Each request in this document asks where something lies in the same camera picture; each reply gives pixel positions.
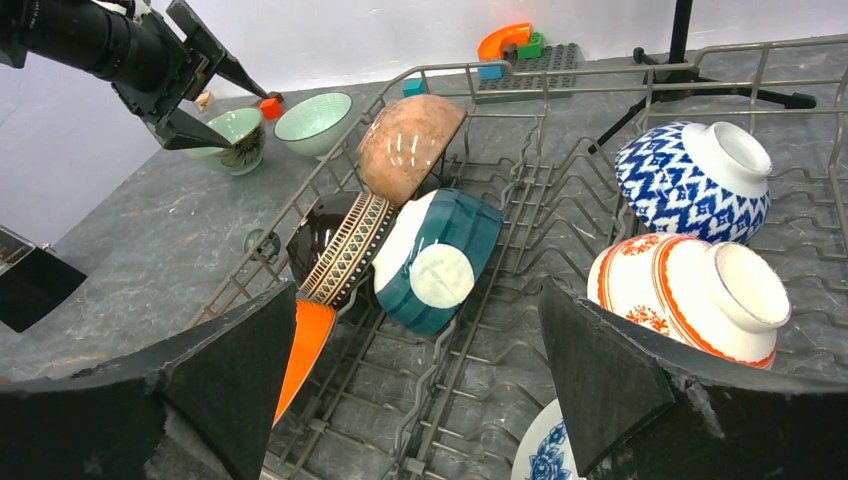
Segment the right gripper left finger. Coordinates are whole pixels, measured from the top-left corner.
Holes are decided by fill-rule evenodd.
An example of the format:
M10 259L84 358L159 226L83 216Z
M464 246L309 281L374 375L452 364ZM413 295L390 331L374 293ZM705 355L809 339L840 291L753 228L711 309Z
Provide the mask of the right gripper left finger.
M1 388L5 479L257 479L295 330L281 284L137 352Z

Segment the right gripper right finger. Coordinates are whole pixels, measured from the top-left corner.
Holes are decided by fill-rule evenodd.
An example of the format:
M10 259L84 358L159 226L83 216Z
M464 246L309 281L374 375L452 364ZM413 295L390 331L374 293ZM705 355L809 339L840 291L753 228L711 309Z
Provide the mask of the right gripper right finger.
M587 479L843 479L847 387L734 363L541 284L542 337Z

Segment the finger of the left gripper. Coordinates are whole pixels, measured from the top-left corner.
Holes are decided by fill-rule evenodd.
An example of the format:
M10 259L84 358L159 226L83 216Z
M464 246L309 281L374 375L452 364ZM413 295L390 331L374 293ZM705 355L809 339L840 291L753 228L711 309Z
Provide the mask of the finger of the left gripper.
M196 99L215 75L259 98L268 97L186 1L172 1L166 12L186 35L183 45L188 53L190 80L186 99Z
M229 148L232 142L180 108L152 124L152 133L165 150Z

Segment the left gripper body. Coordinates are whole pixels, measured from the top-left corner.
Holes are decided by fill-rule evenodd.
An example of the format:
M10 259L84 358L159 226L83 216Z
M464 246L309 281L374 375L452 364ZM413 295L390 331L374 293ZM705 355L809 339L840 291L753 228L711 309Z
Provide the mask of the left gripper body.
M180 108L194 100L211 76L212 44L206 25L192 9L168 9L185 34L179 38L152 9L126 9L127 58L112 82L125 106L155 130L196 130L199 121Z

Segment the mint green flower bowl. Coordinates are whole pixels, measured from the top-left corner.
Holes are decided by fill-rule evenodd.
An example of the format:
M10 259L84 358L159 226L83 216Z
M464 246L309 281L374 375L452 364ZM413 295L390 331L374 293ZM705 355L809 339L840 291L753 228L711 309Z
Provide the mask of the mint green flower bowl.
M263 161L266 142L264 116L256 107L222 113L206 125L230 142L227 148L200 147L184 150L188 158L209 170L245 175Z

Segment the orange bowl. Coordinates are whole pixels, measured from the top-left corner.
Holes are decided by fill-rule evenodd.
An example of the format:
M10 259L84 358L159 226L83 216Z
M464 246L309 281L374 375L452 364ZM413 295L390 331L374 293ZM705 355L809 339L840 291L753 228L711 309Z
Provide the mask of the orange bowl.
M312 372L335 326L337 312L330 306L298 298L295 334L272 425L275 426Z

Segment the pale green ribbed bowl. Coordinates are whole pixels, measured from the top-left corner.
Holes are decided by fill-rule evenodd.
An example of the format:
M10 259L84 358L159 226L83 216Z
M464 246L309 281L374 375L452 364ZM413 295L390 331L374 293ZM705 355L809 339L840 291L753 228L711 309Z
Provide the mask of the pale green ribbed bowl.
M288 109L277 120L274 134L294 153L321 160L352 125L352 109L347 93L318 94Z

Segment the red and white bowl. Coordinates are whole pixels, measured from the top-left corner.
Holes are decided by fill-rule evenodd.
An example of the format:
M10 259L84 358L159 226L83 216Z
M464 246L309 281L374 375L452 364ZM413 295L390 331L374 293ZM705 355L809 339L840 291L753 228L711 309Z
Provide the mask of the red and white bowl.
M735 242L642 234L603 250L586 281L603 309L708 354L769 369L792 305L776 271Z

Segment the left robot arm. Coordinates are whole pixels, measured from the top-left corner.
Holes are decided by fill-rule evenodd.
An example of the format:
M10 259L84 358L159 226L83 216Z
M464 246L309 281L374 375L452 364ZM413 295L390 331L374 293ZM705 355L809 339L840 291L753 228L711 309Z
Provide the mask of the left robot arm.
M180 108L214 76L267 95L185 1L164 14L147 1L2 2L2 63L21 69L30 53L110 83L166 150L230 146Z

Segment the wooden cube in corner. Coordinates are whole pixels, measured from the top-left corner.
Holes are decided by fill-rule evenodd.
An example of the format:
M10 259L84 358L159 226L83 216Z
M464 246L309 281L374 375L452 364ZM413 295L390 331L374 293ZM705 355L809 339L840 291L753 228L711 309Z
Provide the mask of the wooden cube in corner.
M200 112L206 110L214 101L214 96L210 91L200 93L194 100L193 105Z

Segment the red orange small block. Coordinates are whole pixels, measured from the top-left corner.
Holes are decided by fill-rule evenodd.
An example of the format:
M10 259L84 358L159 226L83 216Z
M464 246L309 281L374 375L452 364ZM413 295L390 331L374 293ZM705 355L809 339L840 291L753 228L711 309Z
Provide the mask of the red orange small block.
M258 108L266 121L276 120L284 113L283 104L277 98L261 100Z

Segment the blue floral white bowl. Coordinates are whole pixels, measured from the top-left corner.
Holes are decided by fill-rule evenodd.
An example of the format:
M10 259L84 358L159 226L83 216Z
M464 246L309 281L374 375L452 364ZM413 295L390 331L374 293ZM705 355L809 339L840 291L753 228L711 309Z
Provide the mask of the blue floral white bowl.
M511 480L583 480L577 472L570 437L554 399L534 418L518 446Z

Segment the dark brown patterned bowl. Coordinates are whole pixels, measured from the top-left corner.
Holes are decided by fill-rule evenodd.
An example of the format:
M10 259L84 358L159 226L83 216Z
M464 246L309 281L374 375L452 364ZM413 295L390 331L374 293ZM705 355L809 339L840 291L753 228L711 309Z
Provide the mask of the dark brown patterned bowl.
M396 217L394 205L369 192L317 197L286 245L300 291L309 300L334 309L346 304Z

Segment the small teal cube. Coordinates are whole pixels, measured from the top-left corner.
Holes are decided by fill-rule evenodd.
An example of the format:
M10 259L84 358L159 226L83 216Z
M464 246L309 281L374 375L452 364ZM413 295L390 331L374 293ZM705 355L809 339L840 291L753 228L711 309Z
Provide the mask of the small teal cube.
M403 84L402 93L405 98L426 94L426 83L422 78L407 79Z

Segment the pink speckled bowl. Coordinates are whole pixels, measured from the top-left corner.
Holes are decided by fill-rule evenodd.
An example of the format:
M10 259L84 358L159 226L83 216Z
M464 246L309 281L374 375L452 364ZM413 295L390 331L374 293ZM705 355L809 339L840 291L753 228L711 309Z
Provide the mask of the pink speckled bowl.
M406 203L431 173L466 117L464 107L438 95L390 101L357 147L365 185L395 206Z

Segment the blue zigzag pattern bowl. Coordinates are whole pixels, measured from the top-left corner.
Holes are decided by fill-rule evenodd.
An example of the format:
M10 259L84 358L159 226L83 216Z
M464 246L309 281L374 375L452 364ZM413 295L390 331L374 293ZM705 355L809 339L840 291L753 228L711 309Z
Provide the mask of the blue zigzag pattern bowl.
M619 149L614 168L628 205L652 233L747 244L769 212L772 159L730 122L653 127Z

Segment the teal and white bowl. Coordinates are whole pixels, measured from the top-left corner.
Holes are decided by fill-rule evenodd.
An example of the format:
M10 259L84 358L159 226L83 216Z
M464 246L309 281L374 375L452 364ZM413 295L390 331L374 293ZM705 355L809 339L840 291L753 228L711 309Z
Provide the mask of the teal and white bowl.
M417 334L438 334L481 278L502 223L498 208L454 188L407 202L372 262L383 311Z

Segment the orange curved block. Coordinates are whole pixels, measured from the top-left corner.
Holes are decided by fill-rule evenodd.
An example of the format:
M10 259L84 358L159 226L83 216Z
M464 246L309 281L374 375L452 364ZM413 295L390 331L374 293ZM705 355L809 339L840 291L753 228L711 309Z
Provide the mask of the orange curved block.
M532 34L533 27L529 22L501 27L480 41L477 57L480 61L500 60L506 47L527 45Z

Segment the green block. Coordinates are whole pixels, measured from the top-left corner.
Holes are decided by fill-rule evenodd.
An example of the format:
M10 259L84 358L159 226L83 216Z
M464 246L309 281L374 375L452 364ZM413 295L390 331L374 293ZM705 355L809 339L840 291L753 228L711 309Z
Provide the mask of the green block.
M540 32L533 32L525 44L517 47L517 56L521 60L541 58L545 49L545 38Z

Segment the black microphone tripod stand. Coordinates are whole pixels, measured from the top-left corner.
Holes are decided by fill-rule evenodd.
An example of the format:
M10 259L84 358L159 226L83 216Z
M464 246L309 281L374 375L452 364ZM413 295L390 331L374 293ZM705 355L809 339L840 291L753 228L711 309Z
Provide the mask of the black microphone tripod stand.
M670 65L684 64L687 62L685 58L686 46L689 33L689 25L691 18L693 1L692 0L677 0L675 3L675 11L672 25L672 33L670 40L669 57L665 62L648 55L642 47L633 49L632 57L637 64L642 65ZM660 71L655 73L645 73L643 82L648 83L652 80L654 84L699 84L699 83L717 83L717 80L703 77L700 75L698 67L692 67L680 70ZM814 96L803 93L792 93L791 95L778 93L770 90L759 90L753 92L750 87L711 87L706 89L696 90L654 90L650 96L646 95L639 102L632 105L629 110L606 132L598 139L597 143L603 146L617 132L619 132L628 122L644 110L647 102L673 102L680 101L692 96L725 96L737 95L748 98L755 98L773 104L782 105L785 109L812 109L817 106L817 99Z

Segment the grey building block baseplate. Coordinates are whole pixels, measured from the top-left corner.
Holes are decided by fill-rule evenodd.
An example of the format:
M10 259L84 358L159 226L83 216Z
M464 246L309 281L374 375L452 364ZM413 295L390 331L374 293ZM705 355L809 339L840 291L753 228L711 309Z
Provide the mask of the grey building block baseplate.
M480 104L497 104L518 101L567 98L576 86L576 76L565 74L574 70L584 59L576 43L547 45L542 55L520 59L516 52L508 52L511 69L500 78L484 79L480 73L476 101Z

